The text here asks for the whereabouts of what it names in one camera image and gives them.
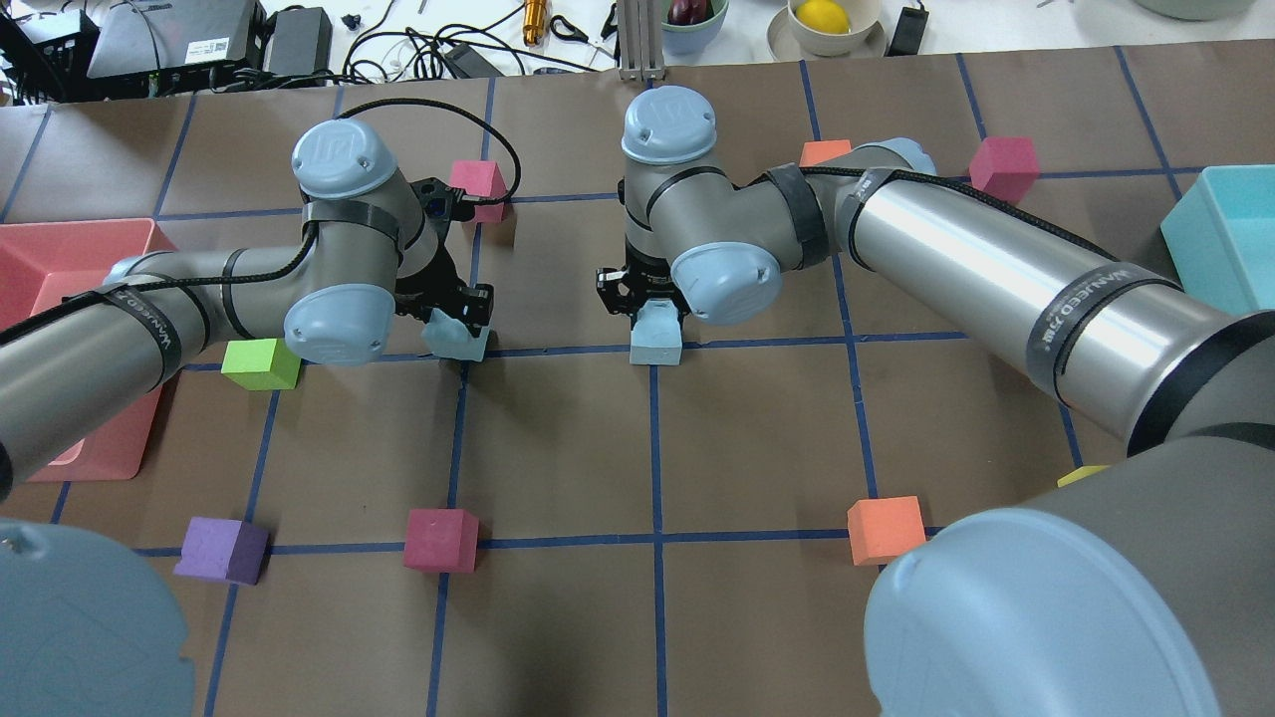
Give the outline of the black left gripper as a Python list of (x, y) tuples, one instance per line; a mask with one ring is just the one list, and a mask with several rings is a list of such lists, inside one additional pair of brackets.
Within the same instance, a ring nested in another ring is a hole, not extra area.
[(422, 242), (428, 233), (436, 239), (436, 248), (426, 253), (423, 268), (397, 279), (394, 313), (426, 324), (431, 322), (432, 310), (440, 309), (442, 315), (460, 322), (470, 336), (478, 336), (490, 327), (495, 287), (490, 283), (473, 287), (465, 283), (445, 246), (453, 222), (474, 219), (478, 202), (465, 195), (463, 189), (451, 188), (437, 177), (411, 182), (411, 190), (423, 216), (414, 242)]

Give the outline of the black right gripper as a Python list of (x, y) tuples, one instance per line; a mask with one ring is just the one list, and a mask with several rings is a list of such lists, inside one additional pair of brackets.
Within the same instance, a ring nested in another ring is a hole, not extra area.
[(650, 301), (673, 304), (680, 322), (688, 315), (688, 304), (674, 286), (666, 262), (629, 262), (620, 269), (597, 269), (595, 290), (607, 313), (629, 316), (630, 322), (636, 322), (640, 309)]

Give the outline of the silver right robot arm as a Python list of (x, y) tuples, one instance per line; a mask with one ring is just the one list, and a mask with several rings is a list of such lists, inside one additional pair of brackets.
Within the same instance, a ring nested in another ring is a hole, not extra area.
[(892, 559), (864, 615), (884, 716), (1272, 713), (1272, 313), (1174, 281), (933, 172), (907, 137), (733, 185), (682, 85), (625, 114), (622, 272), (738, 324), (838, 251), (1125, 441), (1128, 455)]

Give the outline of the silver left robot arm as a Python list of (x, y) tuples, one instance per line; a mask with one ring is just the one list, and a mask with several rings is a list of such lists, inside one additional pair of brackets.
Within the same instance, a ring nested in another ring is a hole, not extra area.
[[(300, 246), (153, 251), (3, 333), (3, 494), (213, 344), (282, 339), (312, 364), (374, 362), (391, 319), (425, 323), (433, 353), (484, 344), (493, 290), (445, 245), (481, 196), (411, 182), (352, 114), (319, 122), (289, 163)], [(69, 526), (3, 521), (3, 713), (187, 716), (187, 621), (133, 549)]]

